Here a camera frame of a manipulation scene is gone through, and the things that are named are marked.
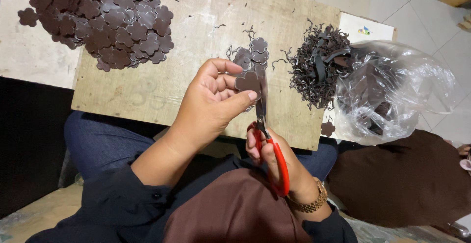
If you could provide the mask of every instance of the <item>scissors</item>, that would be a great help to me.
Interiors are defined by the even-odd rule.
[[[255,129],[254,130],[254,136],[255,136],[255,141],[256,141],[255,146],[257,150],[259,151],[261,160],[262,160],[262,135],[261,134],[263,133],[265,135],[267,143],[270,143],[273,145],[273,151],[275,152],[275,157],[278,164],[278,172],[280,175],[280,181],[279,183],[276,183],[270,171],[268,171],[268,180],[270,181],[271,186],[276,192],[276,194],[278,194],[281,197],[284,197],[288,195],[288,192],[290,191],[290,178],[288,175],[288,167],[286,166],[285,157],[283,156],[283,153],[281,152],[280,146],[278,145],[278,143],[273,142],[273,138],[270,136],[270,133],[267,130],[268,128],[267,126],[267,96],[268,96],[267,79],[265,75],[262,75],[260,77],[262,79],[260,82],[262,96],[255,105],[255,109],[257,111],[257,121],[253,122],[247,128],[247,131],[249,131],[252,128]]]

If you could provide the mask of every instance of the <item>red scissors handle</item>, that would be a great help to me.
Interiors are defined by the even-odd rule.
[[[247,128],[247,131],[249,131],[252,128],[254,129],[255,146],[257,150],[259,151],[260,160],[263,162],[262,131],[257,129],[257,122],[253,122],[249,126],[249,128]],[[281,152],[281,149],[278,143],[273,142],[273,138],[269,138],[266,141],[267,143],[270,143],[273,145],[273,151],[275,152],[276,162],[278,164],[278,172],[280,175],[280,180],[278,183],[276,183],[273,180],[273,175],[271,171],[268,171],[268,180],[270,181],[271,187],[275,190],[276,194],[278,194],[281,197],[284,197],[288,195],[288,192],[290,191],[290,178],[288,175],[288,166],[286,165],[285,157],[283,156],[283,153]]]

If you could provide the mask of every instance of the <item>clear plastic bag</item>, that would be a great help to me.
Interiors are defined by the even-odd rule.
[[[338,136],[363,145],[383,144],[410,136],[420,112],[453,111],[456,80],[437,59],[384,40],[351,44],[350,49],[354,71],[339,77],[333,104]],[[430,106],[432,96],[441,107]]]

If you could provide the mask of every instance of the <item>lap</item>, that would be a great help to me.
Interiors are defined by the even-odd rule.
[[[159,129],[162,127],[74,111],[65,123],[64,136],[72,161],[82,177],[88,179],[132,161],[154,143],[150,136],[157,134]],[[330,140],[321,140],[317,151],[294,149],[309,173],[320,180],[326,178],[337,159],[336,142]]]
[[[65,142],[84,179],[122,167],[154,143],[152,138],[124,129],[115,121],[113,117],[78,111],[67,119]]]

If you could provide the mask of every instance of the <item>gold wristwatch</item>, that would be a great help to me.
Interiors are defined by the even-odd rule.
[[[288,203],[295,210],[298,210],[298,211],[304,212],[304,213],[312,213],[312,212],[315,212],[315,211],[319,210],[319,208],[321,208],[321,206],[327,201],[327,190],[326,190],[326,188],[322,185],[322,182],[318,178],[316,178],[316,177],[313,177],[313,178],[314,178],[315,183],[317,184],[317,187],[319,189],[319,197],[313,203],[300,204],[298,202],[295,202],[288,195],[287,196]]]

